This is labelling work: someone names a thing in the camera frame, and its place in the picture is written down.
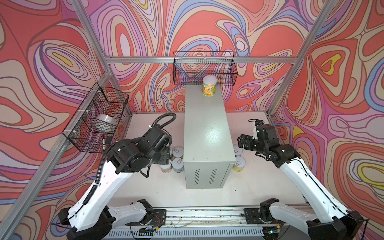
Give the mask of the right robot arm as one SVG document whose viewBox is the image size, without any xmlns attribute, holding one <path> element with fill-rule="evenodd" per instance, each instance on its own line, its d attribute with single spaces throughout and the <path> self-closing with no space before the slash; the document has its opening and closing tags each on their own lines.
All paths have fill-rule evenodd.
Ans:
<svg viewBox="0 0 384 240">
<path fill-rule="evenodd" d="M 293 146 L 280 143 L 274 126 L 266 125 L 262 120 L 252 119 L 251 122 L 255 125 L 253 134 L 240 135 L 237 139 L 239 148 L 253 151 L 257 157 L 272 162 L 296 185 L 314 213 L 270 198 L 260 204 L 256 213 L 245 211 L 245 217 L 264 224 L 282 221 L 312 240 L 352 240 L 366 225 L 362 215 L 340 203 L 315 177 Z"/>
</svg>

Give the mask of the yellow label can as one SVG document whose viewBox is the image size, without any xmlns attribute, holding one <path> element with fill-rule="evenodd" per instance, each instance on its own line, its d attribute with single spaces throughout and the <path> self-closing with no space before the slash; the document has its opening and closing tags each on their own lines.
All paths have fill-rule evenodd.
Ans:
<svg viewBox="0 0 384 240">
<path fill-rule="evenodd" d="M 241 172 L 246 166 L 246 160 L 241 156 L 236 156 L 236 162 L 233 165 L 233 170 L 236 172 Z"/>
</svg>

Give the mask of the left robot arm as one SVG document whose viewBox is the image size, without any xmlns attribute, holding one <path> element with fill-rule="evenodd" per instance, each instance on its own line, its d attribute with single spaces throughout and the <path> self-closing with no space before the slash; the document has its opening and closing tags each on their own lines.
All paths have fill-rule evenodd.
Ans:
<svg viewBox="0 0 384 240">
<path fill-rule="evenodd" d="M 71 208 L 62 209 L 60 224 L 69 227 L 69 240 L 101 240 L 112 229 L 136 224 L 152 229 L 163 225 L 150 203 L 145 200 L 124 207 L 109 207 L 107 204 L 121 185 L 134 173 L 145 178 L 155 164 L 170 161 L 172 137 L 160 125 L 154 125 L 141 137 L 123 139 L 112 143 L 104 152 L 96 179 L 84 195 Z"/>
</svg>

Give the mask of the orange label can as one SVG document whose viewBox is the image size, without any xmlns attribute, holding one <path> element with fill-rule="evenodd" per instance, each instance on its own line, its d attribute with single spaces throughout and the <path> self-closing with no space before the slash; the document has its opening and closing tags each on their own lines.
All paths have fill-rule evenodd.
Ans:
<svg viewBox="0 0 384 240">
<path fill-rule="evenodd" d="M 216 93 L 217 78 L 215 76 L 205 76 L 203 78 L 203 95 L 212 97 Z"/>
</svg>

